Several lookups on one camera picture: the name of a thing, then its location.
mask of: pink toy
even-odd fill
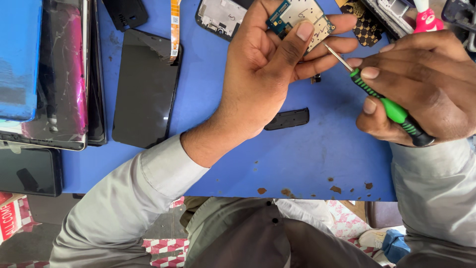
[[[443,22],[435,17],[435,12],[430,8],[428,1],[414,0],[418,15],[416,16],[416,29],[413,33],[443,29]]]
[[[443,29],[443,22],[435,17],[433,9],[419,12],[416,16],[416,28],[413,33],[424,31],[439,31]]]

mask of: shirt cuff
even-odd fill
[[[390,143],[390,148],[394,164],[421,176],[454,175],[472,154],[466,139],[420,148]]]
[[[187,155],[180,135],[144,151],[141,158],[146,180],[155,190],[169,197],[183,195],[209,170]]]

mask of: screwdriver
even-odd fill
[[[384,95],[377,93],[371,87],[369,87],[360,77],[360,69],[352,67],[347,64],[347,62],[339,56],[332,48],[330,48],[326,43],[322,42],[327,49],[342,62],[345,67],[350,72],[350,78],[356,85],[362,88],[368,95],[378,98],[385,107],[385,112],[387,116],[399,124],[412,138],[413,145],[417,147],[422,147],[431,144],[435,141],[435,137],[428,135],[417,123],[417,121],[408,114],[408,112],[397,103],[387,99]]]

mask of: qr code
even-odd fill
[[[172,24],[179,24],[179,18],[177,16],[172,16]]]

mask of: finger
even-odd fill
[[[365,66],[373,66],[373,64],[380,59],[416,62],[438,72],[446,73],[447,75],[458,80],[467,82],[472,81],[473,75],[476,72],[476,65],[473,62],[470,62],[468,65],[463,65],[461,62],[456,62],[455,60],[444,55],[423,49],[407,49],[400,51],[391,50],[388,52],[371,55],[364,59],[366,64]],[[362,59],[348,59],[348,63],[353,67],[363,64]]]
[[[262,69],[263,72],[290,78],[296,64],[311,42],[313,33],[314,25],[309,21],[302,21],[296,25],[276,49],[271,61]]]
[[[331,34],[341,34],[350,31],[357,23],[357,17],[354,14],[331,14],[327,15],[330,22],[336,27]]]
[[[281,3],[281,0],[255,0],[246,12],[239,29],[241,30],[258,27],[263,31],[266,31],[268,28],[266,25],[266,20],[269,19],[270,15],[279,7]]]
[[[358,40],[349,37],[329,36],[326,38],[326,44],[338,53],[350,53],[358,46]],[[304,56],[303,61],[310,61],[331,53],[321,42],[311,52]]]
[[[327,55],[312,61],[298,63],[290,82],[313,77],[318,73],[329,70],[338,62],[339,60],[334,55]]]
[[[359,130],[369,133],[379,140],[412,145],[412,139],[396,123],[390,121],[383,104],[376,98],[368,96],[357,117],[356,126]]]
[[[434,137],[459,137],[468,126],[467,115],[438,87],[375,67],[360,76],[376,92],[398,103]]]
[[[363,59],[360,67],[365,68],[369,66],[405,76],[414,81],[428,83],[435,87],[439,87],[445,91],[452,102],[457,103],[460,106],[468,107],[467,104],[472,106],[471,103],[476,102],[473,85],[459,79],[454,79],[453,77],[429,68],[426,65],[381,57],[368,57]]]
[[[327,15],[327,18],[336,27],[331,35],[341,34],[341,33],[350,31],[354,28],[354,26],[357,23],[357,17],[354,16],[353,14],[332,14],[332,15]],[[266,35],[271,39],[271,41],[273,41],[273,43],[276,46],[279,46],[279,44],[281,43],[281,39],[271,29],[268,29],[266,31]]]
[[[455,34],[449,30],[409,34],[397,40],[395,44],[383,47],[380,52],[405,49],[424,49],[445,55],[446,57],[459,62],[471,60],[468,53],[466,53],[463,44]]]

